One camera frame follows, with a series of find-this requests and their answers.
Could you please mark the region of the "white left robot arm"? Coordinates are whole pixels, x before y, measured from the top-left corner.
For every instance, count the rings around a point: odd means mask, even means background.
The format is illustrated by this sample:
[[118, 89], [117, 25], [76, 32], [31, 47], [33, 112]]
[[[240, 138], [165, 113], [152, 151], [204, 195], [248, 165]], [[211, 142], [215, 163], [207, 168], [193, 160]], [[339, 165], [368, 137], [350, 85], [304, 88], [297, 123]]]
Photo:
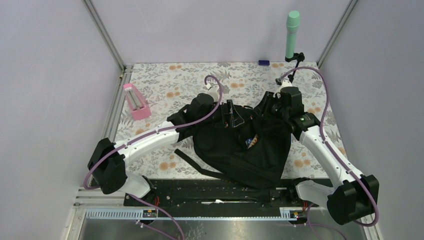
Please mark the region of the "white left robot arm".
[[183, 132], [198, 127], [218, 110], [222, 93], [200, 93], [154, 128], [121, 141], [101, 139], [87, 164], [83, 187], [104, 195], [122, 192], [133, 195], [144, 206], [152, 204], [155, 192], [145, 177], [127, 171], [133, 161], [184, 139]]

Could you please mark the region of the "black student backpack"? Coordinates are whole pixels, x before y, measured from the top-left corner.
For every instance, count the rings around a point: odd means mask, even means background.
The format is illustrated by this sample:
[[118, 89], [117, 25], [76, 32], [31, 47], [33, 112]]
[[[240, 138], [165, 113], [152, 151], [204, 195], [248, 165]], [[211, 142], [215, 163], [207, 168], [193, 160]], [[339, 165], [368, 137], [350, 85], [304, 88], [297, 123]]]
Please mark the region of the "black student backpack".
[[[174, 151], [177, 156], [203, 175], [256, 189], [277, 186], [291, 148], [291, 133], [282, 120], [258, 115], [232, 100], [189, 135], [195, 154], [216, 171], [201, 168], [179, 149]], [[255, 135], [257, 142], [247, 148], [245, 141]]]

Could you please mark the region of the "orange triangular eraser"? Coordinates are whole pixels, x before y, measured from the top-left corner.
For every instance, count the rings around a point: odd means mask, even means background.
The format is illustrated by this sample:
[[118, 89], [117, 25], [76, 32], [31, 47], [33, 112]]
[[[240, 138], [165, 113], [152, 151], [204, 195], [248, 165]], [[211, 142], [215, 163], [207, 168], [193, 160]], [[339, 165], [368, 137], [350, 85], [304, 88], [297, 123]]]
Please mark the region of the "orange triangular eraser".
[[254, 145], [256, 144], [256, 142], [257, 142], [257, 141], [258, 141], [258, 135], [256, 134], [256, 135], [254, 136], [254, 138], [252, 139], [252, 141], [250, 142], [249, 147], [254, 146]]

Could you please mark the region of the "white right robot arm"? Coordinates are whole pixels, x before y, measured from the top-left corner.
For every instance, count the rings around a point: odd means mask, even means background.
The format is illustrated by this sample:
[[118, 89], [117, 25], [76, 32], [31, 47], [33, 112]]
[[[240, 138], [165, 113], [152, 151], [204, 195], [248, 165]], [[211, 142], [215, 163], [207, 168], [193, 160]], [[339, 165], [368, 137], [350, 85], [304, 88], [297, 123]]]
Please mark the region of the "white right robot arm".
[[317, 204], [326, 208], [339, 225], [357, 222], [368, 215], [378, 220], [379, 181], [373, 175], [364, 175], [340, 153], [318, 118], [305, 111], [297, 87], [286, 86], [279, 93], [266, 91], [255, 109], [264, 117], [282, 120], [294, 138], [314, 155], [331, 181], [329, 187], [301, 180], [286, 193], [291, 205], [299, 206], [304, 201]]

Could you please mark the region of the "blue triangular eraser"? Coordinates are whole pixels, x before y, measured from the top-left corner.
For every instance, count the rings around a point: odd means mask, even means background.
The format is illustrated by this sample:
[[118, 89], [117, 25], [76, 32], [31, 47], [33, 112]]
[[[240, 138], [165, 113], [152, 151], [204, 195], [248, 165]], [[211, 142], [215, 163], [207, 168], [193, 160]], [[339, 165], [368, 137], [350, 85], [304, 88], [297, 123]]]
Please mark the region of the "blue triangular eraser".
[[252, 138], [248, 138], [248, 139], [245, 141], [245, 144], [246, 144], [247, 148], [250, 148], [252, 141], [253, 141], [253, 139], [252, 139]]

